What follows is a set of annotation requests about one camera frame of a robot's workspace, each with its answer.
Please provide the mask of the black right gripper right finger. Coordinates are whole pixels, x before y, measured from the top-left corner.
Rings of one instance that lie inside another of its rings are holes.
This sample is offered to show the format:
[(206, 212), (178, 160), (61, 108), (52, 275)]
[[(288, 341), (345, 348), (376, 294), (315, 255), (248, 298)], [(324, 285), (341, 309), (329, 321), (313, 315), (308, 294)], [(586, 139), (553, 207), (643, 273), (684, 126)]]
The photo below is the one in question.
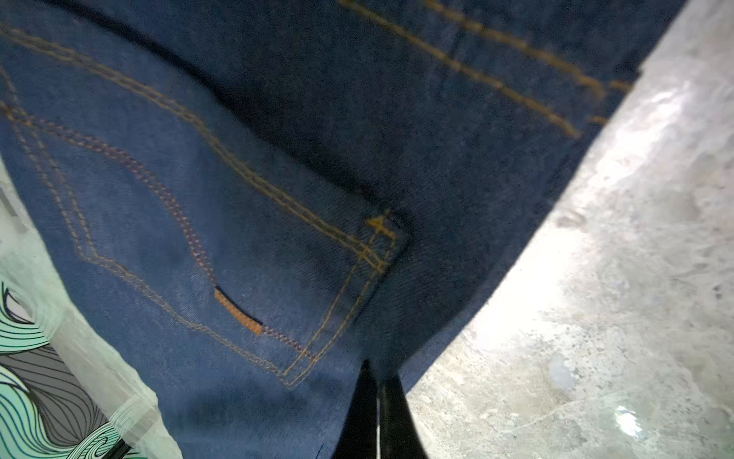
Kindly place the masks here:
[(390, 377), (380, 387), (380, 457), (382, 459), (427, 458), (399, 375)]

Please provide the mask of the dark blue denim trousers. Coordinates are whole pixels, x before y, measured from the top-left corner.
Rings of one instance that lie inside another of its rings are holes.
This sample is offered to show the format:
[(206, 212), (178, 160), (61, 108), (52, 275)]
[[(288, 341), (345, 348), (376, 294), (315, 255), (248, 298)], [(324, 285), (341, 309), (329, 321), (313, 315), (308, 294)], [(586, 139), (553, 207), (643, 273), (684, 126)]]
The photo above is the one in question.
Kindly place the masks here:
[(1, 155), (187, 458), (317, 458), (546, 219), (680, 1), (5, 1)]

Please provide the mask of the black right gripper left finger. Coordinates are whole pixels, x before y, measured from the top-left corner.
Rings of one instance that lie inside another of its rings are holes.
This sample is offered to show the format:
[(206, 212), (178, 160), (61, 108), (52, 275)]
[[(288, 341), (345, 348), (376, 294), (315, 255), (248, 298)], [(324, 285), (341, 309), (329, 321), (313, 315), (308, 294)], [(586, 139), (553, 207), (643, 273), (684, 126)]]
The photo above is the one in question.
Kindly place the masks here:
[(378, 386), (364, 361), (332, 459), (376, 459), (378, 455)]

